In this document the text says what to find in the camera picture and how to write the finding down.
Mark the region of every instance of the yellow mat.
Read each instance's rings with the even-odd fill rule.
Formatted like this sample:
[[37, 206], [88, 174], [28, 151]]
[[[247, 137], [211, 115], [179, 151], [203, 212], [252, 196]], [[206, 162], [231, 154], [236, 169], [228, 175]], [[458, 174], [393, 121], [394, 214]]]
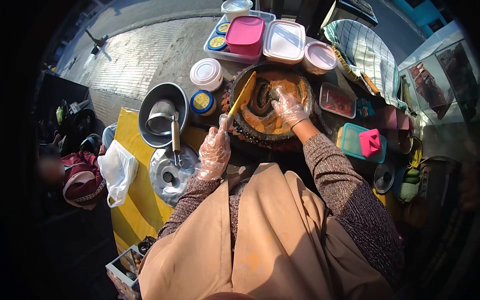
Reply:
[[[206, 135], [204, 131], [188, 127], [183, 131], [181, 140], [198, 150]], [[125, 250], [138, 244], [145, 236], [156, 237], [173, 208], [155, 194], [150, 184], [148, 163], [154, 149], [145, 144], [140, 136], [137, 112], [125, 108], [120, 110], [115, 140], [138, 160], [137, 177], [128, 189], [127, 200], [123, 205], [111, 209], [117, 247], [121, 245]]]

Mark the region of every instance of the striped towel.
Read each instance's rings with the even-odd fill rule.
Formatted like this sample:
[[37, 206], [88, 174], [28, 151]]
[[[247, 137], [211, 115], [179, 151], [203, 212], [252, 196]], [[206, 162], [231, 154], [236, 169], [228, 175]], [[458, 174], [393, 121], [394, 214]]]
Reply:
[[400, 77], [395, 59], [375, 32], [353, 20], [333, 21], [323, 30], [357, 77], [361, 78], [361, 73], [365, 72], [387, 104], [405, 111], [407, 105], [396, 96]]

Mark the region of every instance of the bracelet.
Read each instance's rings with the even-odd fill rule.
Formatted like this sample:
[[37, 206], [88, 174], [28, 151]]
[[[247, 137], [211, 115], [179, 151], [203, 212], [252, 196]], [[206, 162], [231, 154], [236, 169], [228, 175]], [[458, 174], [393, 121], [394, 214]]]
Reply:
[[307, 120], [307, 119], [301, 119], [301, 120], [296, 121], [296, 122], [292, 125], [292, 127], [290, 127], [290, 129], [293, 130], [293, 127], [294, 127], [295, 125], [297, 125], [298, 123], [300, 123], [300, 122], [302, 122], [302, 121], [306, 121], [306, 120]]

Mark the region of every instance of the hand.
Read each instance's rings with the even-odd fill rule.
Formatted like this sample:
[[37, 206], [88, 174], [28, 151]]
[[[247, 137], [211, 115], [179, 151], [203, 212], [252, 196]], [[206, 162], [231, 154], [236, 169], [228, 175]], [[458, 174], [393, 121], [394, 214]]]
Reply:
[[98, 152], [98, 155], [103, 155], [105, 154], [105, 152], [107, 151], [107, 147], [105, 147], [104, 145], [101, 145], [100, 146], [100, 151]]
[[278, 101], [273, 100], [272, 106], [276, 114], [283, 119], [283, 123], [293, 128], [302, 120], [310, 120], [302, 103], [298, 102], [293, 94], [286, 93], [281, 86], [276, 88], [276, 93]]
[[220, 123], [220, 128], [212, 127], [200, 146], [201, 166], [197, 178], [217, 180], [222, 177], [230, 160], [230, 138], [227, 134], [227, 118]]
[[61, 135], [59, 133], [57, 133], [57, 135], [55, 135], [55, 138], [53, 139], [52, 144], [54, 144], [55, 146], [58, 146], [61, 139], [62, 139]]

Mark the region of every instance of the blue lid jar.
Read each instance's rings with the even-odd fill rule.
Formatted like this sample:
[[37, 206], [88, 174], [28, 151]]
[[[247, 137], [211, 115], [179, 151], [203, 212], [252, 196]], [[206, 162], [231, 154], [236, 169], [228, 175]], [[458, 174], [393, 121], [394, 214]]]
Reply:
[[209, 116], [215, 111], [216, 102], [212, 93], [207, 90], [200, 90], [190, 98], [190, 108], [197, 114]]
[[215, 27], [215, 32], [218, 35], [224, 36], [224, 35], [227, 34], [227, 30], [228, 30], [229, 27], [230, 27], [230, 22], [220, 23]]
[[227, 47], [225, 43], [225, 36], [217, 35], [213, 36], [208, 40], [207, 48], [215, 51], [222, 51]]

